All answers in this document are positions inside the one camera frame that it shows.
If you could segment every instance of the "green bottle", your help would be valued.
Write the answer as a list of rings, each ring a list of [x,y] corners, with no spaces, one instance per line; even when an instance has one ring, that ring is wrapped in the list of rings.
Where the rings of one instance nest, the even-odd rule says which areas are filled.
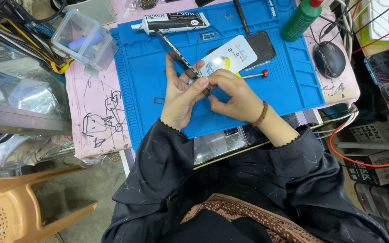
[[[296,41],[321,15],[323,0],[302,0],[298,8],[281,28],[281,36],[289,42]]]

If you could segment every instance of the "white card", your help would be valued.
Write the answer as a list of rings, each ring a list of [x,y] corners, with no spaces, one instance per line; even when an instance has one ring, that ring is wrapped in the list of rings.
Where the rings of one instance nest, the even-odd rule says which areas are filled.
[[[198,72],[201,76],[209,76],[217,69],[223,68],[236,74],[257,59],[246,38],[239,35],[202,58],[205,64]]]

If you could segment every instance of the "computer mouse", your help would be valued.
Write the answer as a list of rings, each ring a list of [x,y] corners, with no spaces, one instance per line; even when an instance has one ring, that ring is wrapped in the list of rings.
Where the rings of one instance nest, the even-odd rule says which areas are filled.
[[[338,78],[346,66],[342,50],[334,43],[323,41],[315,46],[315,63],[318,71],[327,78]]]

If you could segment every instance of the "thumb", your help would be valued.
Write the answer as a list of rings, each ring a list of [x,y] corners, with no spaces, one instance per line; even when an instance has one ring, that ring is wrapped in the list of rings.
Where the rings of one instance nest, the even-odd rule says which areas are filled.
[[[190,84],[188,89],[182,94],[185,102],[190,103],[198,94],[202,93],[207,88],[209,82],[208,77],[200,77]]]
[[[211,110],[213,112],[227,115],[228,104],[219,101],[219,99],[213,95],[210,95],[208,99],[211,102]]]

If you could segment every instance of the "hand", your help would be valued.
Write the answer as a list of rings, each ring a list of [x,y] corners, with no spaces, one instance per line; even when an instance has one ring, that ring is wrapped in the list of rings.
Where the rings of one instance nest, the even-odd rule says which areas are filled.
[[[200,60],[193,67],[199,69],[204,64],[205,62]],[[205,97],[202,91],[208,86],[208,78],[201,77],[187,85],[190,78],[186,73],[178,78],[169,53],[166,54],[166,76],[166,99],[160,119],[164,124],[181,130],[190,121],[193,105]]]
[[[227,103],[223,103],[217,97],[210,95],[211,110],[240,121],[254,123],[259,119],[264,104],[244,79],[225,69],[213,72],[208,79],[211,85],[218,85],[232,97]]]

